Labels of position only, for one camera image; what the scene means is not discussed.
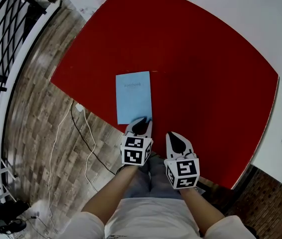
wooden floor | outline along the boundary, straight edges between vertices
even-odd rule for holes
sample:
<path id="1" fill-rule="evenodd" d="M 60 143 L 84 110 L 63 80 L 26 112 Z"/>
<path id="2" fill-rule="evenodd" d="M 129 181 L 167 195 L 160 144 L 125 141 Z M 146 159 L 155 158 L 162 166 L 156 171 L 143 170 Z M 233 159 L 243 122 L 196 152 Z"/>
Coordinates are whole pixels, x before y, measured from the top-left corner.
<path id="1" fill-rule="evenodd" d="M 32 205 L 23 218 L 28 219 L 39 212 L 39 217 L 48 226 L 46 228 L 39 220 L 29 220 L 26 230 L 14 235 L 15 238 L 42 238 L 35 229 L 44 237 L 56 238 L 48 209 L 49 158 L 58 125 L 67 114 L 72 99 L 49 79 L 83 25 L 79 14 L 64 6 L 38 40 L 14 92 L 4 139 L 8 161 L 19 176 L 11 188 L 16 196 Z M 87 93 L 87 98 L 94 94 Z M 72 111 L 78 128 L 93 148 L 83 112 L 78 112 L 75 107 Z M 87 116 L 97 144 L 95 154 L 116 172 L 121 164 L 118 145 L 122 134 L 89 111 Z M 96 193 L 84 176 L 89 154 L 69 113 L 60 127 L 51 159 L 50 204 L 58 233 Z M 94 187 L 101 189 L 112 176 L 91 155 L 87 177 Z M 214 195 L 218 194 L 213 202 L 218 205 L 224 205 L 223 199 L 232 196 L 229 190 L 217 185 L 213 188 Z M 282 185 L 258 171 L 228 214 L 239 215 L 246 225 L 258 231 L 262 239 L 282 239 Z"/>

white t-shirt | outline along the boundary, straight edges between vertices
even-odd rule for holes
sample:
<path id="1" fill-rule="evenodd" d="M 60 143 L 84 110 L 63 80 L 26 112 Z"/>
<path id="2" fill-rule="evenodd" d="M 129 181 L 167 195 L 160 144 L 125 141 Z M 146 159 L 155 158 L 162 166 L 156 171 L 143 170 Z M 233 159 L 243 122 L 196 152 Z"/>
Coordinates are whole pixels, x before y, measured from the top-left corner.
<path id="1" fill-rule="evenodd" d="M 198 227 L 183 200 L 127 198 L 121 200 L 106 226 L 91 213 L 76 214 L 59 239 L 197 239 Z M 237 216 L 214 224 L 206 239 L 255 239 Z"/>

red tabletop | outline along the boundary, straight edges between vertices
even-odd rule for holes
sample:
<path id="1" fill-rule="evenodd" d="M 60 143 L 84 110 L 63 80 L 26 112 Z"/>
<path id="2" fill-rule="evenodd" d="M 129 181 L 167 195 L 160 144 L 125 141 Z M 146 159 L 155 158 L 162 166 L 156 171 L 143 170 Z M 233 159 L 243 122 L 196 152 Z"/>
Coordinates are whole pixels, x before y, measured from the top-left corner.
<path id="1" fill-rule="evenodd" d="M 186 0 L 107 0 L 51 82 L 117 125 L 117 74 L 150 71 L 153 150 L 165 134 L 192 142 L 201 176 L 231 188 L 248 165 L 273 105 L 278 76 L 227 24 Z"/>

gray pants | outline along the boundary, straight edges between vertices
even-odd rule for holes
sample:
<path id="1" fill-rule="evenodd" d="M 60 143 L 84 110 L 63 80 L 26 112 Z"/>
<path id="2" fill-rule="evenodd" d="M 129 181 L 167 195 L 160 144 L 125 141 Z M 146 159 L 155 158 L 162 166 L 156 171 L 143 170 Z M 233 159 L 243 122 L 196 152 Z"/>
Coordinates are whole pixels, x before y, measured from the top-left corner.
<path id="1" fill-rule="evenodd" d="M 166 174 L 163 159 L 152 153 L 146 164 L 140 167 L 127 188 L 124 198 L 155 197 L 182 199 L 172 188 Z"/>

blue notebook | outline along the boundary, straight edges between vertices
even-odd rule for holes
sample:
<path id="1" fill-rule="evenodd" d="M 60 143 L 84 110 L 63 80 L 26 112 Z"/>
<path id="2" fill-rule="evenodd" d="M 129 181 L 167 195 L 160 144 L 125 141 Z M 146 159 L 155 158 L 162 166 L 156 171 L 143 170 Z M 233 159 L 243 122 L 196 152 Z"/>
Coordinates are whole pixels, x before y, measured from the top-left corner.
<path id="1" fill-rule="evenodd" d="M 118 124 L 152 118 L 149 72 L 116 75 L 116 95 Z"/>

